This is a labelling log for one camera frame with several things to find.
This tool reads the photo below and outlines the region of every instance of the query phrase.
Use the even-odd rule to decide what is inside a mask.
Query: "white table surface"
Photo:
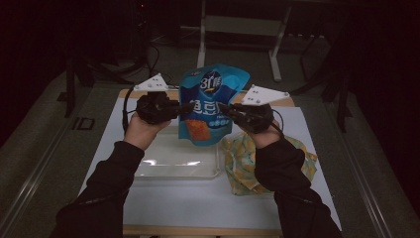
[[[136,108],[136,101],[134,98],[129,99],[129,111]],[[123,102],[124,98],[118,98],[116,101],[81,190],[85,189],[86,180],[93,173],[96,164],[108,159],[114,149],[114,143],[123,139]],[[300,140],[306,145],[308,152],[316,154],[301,109],[298,107],[273,107],[273,109],[280,112],[284,119],[284,134]],[[177,120],[172,120],[171,125],[177,125]],[[234,126],[233,134],[240,130]],[[220,160],[222,171],[213,179],[136,179],[125,203],[124,224],[281,229],[272,195],[232,195],[223,168],[223,158]],[[322,158],[319,158],[316,164],[317,172],[312,181],[312,188],[330,207],[332,218],[341,229],[320,163]]]

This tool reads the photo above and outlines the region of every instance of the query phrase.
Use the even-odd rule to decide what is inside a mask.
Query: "blue snack bag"
[[[195,102],[194,110],[179,116],[179,139],[195,146],[211,146],[232,132],[232,120],[217,102],[229,105],[250,79],[246,71],[213,64],[188,71],[179,84],[179,102]]]

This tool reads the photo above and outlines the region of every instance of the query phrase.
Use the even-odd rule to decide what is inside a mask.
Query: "cable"
[[[284,120],[283,120],[283,117],[281,116],[281,114],[278,112],[278,111],[276,111],[276,110],[274,110],[274,109],[272,109],[272,111],[273,112],[275,112],[279,117],[280,117],[280,121],[281,121],[281,131],[283,131],[284,130]]]
[[[124,106],[123,106],[123,129],[124,129],[124,135],[127,132],[127,129],[129,128],[129,113],[127,112],[127,102],[129,101],[130,94],[134,90],[134,85],[130,87],[128,90],[126,97],[124,98]]]

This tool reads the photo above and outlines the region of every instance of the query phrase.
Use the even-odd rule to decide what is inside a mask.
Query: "crumpled paper bag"
[[[313,180],[316,172],[315,163],[318,157],[307,152],[306,146],[299,140],[288,136],[284,136],[284,138],[295,148],[301,149],[305,153],[302,172],[309,180]],[[225,154],[225,170],[232,187],[232,194],[271,193],[271,191],[257,181],[254,175],[254,169],[256,167],[256,145],[248,134],[243,132],[235,137],[225,137],[221,145]]]

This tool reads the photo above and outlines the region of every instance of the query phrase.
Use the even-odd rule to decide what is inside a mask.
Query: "black jacket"
[[[98,163],[87,188],[56,216],[53,238],[123,237],[123,207],[144,151],[115,143],[107,161]],[[284,237],[341,237],[329,208],[301,172],[304,154],[286,140],[257,150],[256,177],[275,191]]]

